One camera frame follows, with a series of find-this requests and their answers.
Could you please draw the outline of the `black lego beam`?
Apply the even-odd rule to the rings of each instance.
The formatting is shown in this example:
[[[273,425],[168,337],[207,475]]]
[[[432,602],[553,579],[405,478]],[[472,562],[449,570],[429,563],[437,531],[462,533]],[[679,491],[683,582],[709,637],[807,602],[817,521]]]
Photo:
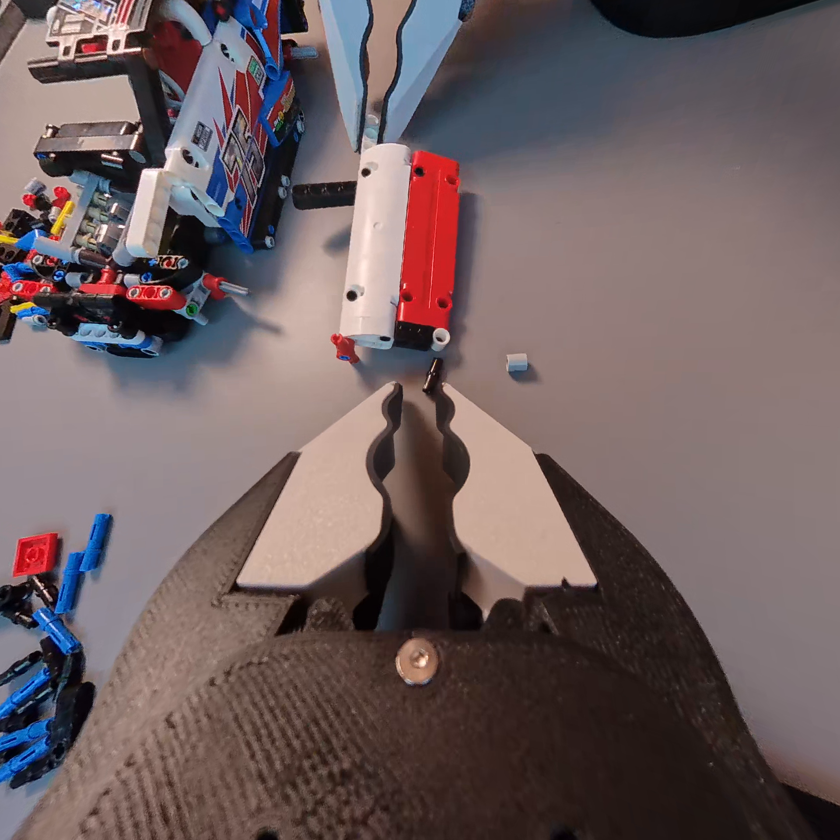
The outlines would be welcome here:
[[[351,207],[355,202],[356,181],[299,183],[291,188],[294,207],[301,211]]]

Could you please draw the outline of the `red white lego panel assembly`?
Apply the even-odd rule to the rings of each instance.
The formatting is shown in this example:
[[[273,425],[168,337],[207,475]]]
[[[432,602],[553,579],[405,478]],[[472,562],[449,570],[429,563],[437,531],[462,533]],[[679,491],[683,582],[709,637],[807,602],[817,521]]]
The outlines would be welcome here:
[[[400,143],[360,155],[336,357],[359,348],[442,352],[450,342],[459,163]]]

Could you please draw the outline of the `pile of blue black lego pins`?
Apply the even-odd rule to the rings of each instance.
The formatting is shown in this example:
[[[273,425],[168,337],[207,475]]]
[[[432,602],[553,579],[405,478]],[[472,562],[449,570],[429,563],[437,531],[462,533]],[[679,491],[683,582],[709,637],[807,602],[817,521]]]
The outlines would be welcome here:
[[[87,721],[97,689],[86,680],[86,653],[68,624],[82,583],[97,572],[113,518],[95,515],[85,547],[46,574],[2,585],[2,619],[38,634],[34,650],[2,668],[10,686],[1,703],[1,782],[12,790],[39,781],[67,759]]]

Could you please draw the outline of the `red square lego tile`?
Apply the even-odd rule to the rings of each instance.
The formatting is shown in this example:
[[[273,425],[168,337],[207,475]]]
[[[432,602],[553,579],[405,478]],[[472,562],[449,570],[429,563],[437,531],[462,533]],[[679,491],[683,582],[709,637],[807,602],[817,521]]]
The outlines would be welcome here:
[[[53,571],[59,554],[59,540],[57,532],[45,532],[19,539],[14,556],[13,578]]]

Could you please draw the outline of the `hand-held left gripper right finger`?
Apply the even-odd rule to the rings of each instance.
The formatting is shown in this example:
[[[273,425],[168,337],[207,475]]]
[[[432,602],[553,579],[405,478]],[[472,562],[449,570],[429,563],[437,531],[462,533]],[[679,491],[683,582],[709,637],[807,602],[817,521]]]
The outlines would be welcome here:
[[[595,573],[532,447],[451,384],[441,386],[436,411],[444,471],[455,485],[456,599],[487,620],[498,602],[596,592]]]

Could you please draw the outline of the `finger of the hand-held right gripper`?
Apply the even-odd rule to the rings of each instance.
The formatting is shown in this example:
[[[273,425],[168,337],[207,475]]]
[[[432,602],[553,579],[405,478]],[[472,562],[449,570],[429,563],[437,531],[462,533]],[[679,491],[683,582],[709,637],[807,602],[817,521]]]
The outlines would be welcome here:
[[[395,35],[396,66],[382,104],[382,141],[403,134],[474,1],[412,1]]]
[[[339,108],[351,148],[362,152],[368,100],[372,1],[319,1]]]

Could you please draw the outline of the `lego race car model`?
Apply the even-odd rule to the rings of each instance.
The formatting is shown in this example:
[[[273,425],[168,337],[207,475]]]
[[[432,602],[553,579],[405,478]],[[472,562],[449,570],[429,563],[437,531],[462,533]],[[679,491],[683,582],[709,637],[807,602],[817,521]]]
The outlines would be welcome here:
[[[2,221],[2,343],[26,323],[90,350],[158,356],[249,291],[206,268],[276,244],[306,129],[290,60],[303,2],[49,2],[42,83],[126,77],[134,121],[45,126]]]

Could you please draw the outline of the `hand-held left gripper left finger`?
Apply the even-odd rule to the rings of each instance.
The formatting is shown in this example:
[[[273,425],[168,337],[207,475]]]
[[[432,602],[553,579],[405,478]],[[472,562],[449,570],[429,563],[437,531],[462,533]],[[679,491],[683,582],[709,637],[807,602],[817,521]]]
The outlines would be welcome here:
[[[366,597],[369,554],[391,522],[384,478],[403,388],[388,382],[300,450],[236,584],[247,591]]]

